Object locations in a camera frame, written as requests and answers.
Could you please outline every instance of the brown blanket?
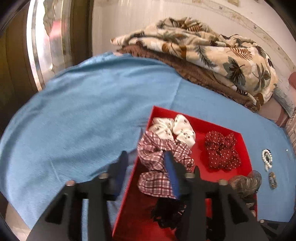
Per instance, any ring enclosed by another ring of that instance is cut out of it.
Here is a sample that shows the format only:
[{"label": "brown blanket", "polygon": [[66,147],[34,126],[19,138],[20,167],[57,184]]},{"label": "brown blanket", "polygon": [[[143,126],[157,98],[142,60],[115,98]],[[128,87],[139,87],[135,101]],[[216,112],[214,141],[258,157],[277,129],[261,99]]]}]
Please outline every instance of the brown blanket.
[{"label": "brown blanket", "polygon": [[148,50],[147,48],[139,45],[129,45],[118,50],[118,52],[130,53],[135,57],[157,59],[173,67],[184,79],[189,80],[192,83],[201,85],[207,89],[224,95],[225,97],[228,97],[235,102],[247,107],[253,112],[256,112],[258,108],[260,108],[260,104],[258,103],[258,106],[254,105],[252,99],[249,96],[237,93],[231,88],[220,84],[210,70],[199,67],[184,59],[180,59],[170,54]]}]

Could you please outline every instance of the floral blanket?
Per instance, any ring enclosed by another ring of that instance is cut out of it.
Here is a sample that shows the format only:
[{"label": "floral blanket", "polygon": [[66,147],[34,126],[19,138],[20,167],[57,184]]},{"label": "floral blanket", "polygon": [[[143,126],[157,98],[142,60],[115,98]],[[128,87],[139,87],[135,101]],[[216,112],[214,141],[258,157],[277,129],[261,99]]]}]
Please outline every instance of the floral blanket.
[{"label": "floral blanket", "polygon": [[251,97],[258,108],[270,99],[278,81],[270,57],[254,41],[237,34],[226,37],[192,18],[166,18],[111,43],[141,45],[204,67],[221,84]]}]

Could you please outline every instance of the red polka dot scrunchie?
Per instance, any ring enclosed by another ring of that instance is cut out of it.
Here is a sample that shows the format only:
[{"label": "red polka dot scrunchie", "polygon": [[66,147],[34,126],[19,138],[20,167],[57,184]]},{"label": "red polka dot scrunchie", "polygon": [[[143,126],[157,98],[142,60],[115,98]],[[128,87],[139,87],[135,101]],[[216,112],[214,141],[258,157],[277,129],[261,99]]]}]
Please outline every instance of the red polka dot scrunchie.
[{"label": "red polka dot scrunchie", "polygon": [[241,165],[237,151],[234,149],[236,139],[231,133],[224,137],[217,131],[210,131],[205,136],[205,145],[209,155],[209,167],[231,170]]}]

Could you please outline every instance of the pink pillow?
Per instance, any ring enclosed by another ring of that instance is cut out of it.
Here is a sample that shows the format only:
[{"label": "pink pillow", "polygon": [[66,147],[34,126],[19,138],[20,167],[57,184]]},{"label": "pink pillow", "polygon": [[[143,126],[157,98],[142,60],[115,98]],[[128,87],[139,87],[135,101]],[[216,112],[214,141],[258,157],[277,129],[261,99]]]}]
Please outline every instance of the pink pillow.
[{"label": "pink pillow", "polygon": [[274,121],[275,124],[278,125],[279,127],[284,127],[289,119],[287,112],[275,100],[274,97],[271,97],[270,100],[261,107],[258,114],[269,120]]},{"label": "pink pillow", "polygon": [[293,72],[289,77],[289,84],[296,89],[296,72]]}]

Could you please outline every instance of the blue blanket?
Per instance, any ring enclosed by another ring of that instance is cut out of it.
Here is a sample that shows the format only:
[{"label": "blue blanket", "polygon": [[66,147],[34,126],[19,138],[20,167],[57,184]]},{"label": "blue blanket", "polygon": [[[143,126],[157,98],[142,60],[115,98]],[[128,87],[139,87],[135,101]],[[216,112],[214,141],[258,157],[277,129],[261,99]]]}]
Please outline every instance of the blue blanket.
[{"label": "blue blanket", "polygon": [[[290,219],[296,162],[284,131],[236,102],[185,81],[160,61],[129,54],[105,53],[68,68],[16,113],[0,142],[0,191],[32,228],[67,180],[92,179],[122,150],[129,153],[128,176],[153,105],[240,132],[253,169],[263,178],[258,218]],[[265,148],[273,155],[278,181],[274,190],[261,159]],[[109,203],[112,224],[122,194]]]}]

